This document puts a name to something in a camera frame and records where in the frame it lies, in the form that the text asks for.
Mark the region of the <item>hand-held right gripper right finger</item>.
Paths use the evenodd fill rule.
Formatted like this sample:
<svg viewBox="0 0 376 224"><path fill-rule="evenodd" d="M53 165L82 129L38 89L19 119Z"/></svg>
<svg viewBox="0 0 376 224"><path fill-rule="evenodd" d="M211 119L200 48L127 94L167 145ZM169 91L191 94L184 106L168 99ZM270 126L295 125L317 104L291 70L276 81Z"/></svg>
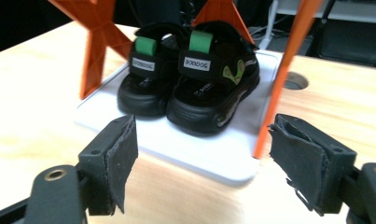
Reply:
<svg viewBox="0 0 376 224"><path fill-rule="evenodd" d="M286 114L275 116L269 133L271 157L298 198L320 216L339 213L341 179L352 172L356 152L307 121Z"/></svg>

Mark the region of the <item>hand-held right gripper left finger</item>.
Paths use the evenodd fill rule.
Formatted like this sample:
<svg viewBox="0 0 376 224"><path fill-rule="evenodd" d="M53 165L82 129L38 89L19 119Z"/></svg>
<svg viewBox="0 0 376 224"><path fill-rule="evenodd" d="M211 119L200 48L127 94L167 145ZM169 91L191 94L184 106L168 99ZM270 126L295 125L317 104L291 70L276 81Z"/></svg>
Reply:
<svg viewBox="0 0 376 224"><path fill-rule="evenodd" d="M124 212L125 187L138 158L134 115L110 121L79 153L81 172L90 180L89 213L112 216Z"/></svg>

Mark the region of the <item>white shoe rack orange posts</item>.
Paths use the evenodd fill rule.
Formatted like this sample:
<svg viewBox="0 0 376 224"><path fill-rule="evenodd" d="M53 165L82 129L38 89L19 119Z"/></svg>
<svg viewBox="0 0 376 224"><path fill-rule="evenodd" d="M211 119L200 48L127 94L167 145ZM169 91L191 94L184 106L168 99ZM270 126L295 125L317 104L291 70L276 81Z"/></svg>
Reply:
<svg viewBox="0 0 376 224"><path fill-rule="evenodd" d="M104 78L105 52L112 49L127 57L131 38L112 21L115 0L49 1L88 31L80 84L82 102L77 108L76 121L101 131L120 115L116 92L128 72L127 66L121 66ZM142 119L137 123L140 150L227 185L239 186L250 181L265 152L267 127L275 114L292 59L322 2L299 1L284 54L269 52L264 46L259 48L261 82L238 107L229 128L214 137L194 137L182 133L166 119Z"/></svg>

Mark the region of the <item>black sandal green mark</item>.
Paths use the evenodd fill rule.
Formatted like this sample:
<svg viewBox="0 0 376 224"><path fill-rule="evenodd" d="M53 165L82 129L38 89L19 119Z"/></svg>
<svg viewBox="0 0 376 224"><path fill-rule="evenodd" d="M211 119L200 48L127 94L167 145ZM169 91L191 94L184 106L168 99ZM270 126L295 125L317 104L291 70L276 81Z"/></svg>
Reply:
<svg viewBox="0 0 376 224"><path fill-rule="evenodd" d="M256 47L224 21L197 25L178 59L167 119L199 135L222 132L260 81Z"/></svg>
<svg viewBox="0 0 376 224"><path fill-rule="evenodd" d="M129 74L118 88L118 109L141 117L164 116L180 78L178 59L189 31L181 25L161 22L142 27L135 35Z"/></svg>

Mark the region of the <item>black folding chair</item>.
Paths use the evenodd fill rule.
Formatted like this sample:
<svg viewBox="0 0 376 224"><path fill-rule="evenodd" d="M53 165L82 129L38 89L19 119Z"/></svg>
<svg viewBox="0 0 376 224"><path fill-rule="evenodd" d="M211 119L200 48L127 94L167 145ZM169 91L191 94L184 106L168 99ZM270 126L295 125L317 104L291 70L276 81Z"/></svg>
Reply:
<svg viewBox="0 0 376 224"><path fill-rule="evenodd" d="M331 9L335 0L331 0ZM376 67L376 23L332 20L325 12L316 23L307 56Z"/></svg>

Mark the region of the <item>white metal stand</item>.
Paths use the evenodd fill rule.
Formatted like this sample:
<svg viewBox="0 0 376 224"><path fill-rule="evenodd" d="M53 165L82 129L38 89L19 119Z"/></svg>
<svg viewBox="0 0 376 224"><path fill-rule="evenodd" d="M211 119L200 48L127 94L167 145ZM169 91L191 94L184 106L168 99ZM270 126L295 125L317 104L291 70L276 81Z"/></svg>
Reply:
<svg viewBox="0 0 376 224"><path fill-rule="evenodd" d="M324 13L332 20L360 21L376 23L376 0L335 0L331 9L331 0L323 0L314 16L321 18ZM277 14L296 15L300 0L273 0L269 12L265 35L259 39L259 48L266 49L272 42L272 28Z"/></svg>

